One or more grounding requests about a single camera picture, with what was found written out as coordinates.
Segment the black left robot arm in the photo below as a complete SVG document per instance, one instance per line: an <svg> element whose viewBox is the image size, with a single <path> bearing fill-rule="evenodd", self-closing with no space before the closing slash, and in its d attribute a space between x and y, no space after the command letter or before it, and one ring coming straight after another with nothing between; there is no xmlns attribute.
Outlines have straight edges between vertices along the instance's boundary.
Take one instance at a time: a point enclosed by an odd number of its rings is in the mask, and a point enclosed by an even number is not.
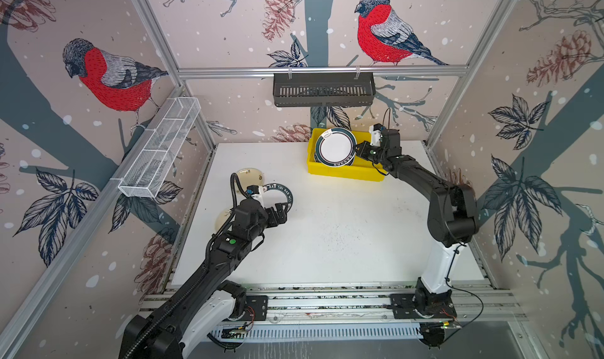
<svg viewBox="0 0 604 359"><path fill-rule="evenodd" d="M245 310L245 289L228 280L268 228L286 223L290 206L264 207L242 200L212 235L202 265L147 318L136 316L124 330L121 358L187 358L222 320Z"/></svg>

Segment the teal rim Hao Shi plate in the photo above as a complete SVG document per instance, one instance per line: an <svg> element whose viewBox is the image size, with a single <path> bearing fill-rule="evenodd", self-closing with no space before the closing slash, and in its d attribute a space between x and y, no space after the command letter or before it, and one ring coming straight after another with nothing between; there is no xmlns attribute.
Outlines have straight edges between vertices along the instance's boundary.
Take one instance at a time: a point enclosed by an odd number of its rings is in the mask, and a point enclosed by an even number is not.
<svg viewBox="0 0 604 359"><path fill-rule="evenodd" d="M286 187L285 185L282 184L278 184L278 183L269 183L269 184L265 184L263 186L264 188L264 192L270 192L270 191L278 191L281 192L281 194L283 194L286 197L286 207L285 207L285 211L289 212L294 204L294 194L291 192L291 190Z"/></svg>

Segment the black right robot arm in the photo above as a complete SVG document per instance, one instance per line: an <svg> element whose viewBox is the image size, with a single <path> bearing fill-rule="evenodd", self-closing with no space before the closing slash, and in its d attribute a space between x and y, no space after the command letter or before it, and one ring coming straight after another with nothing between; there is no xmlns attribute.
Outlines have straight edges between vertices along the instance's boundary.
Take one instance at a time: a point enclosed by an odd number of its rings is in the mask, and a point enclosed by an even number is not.
<svg viewBox="0 0 604 359"><path fill-rule="evenodd" d="M451 302L451 273L462 249L478 232L478 206L468 185L455 185L402 153L400 132L375 124L371 140L355 147L355 154L409 184L429 201L427 228L434 240L426 269L418 279L413 303L424 318L439 313Z"/></svg>

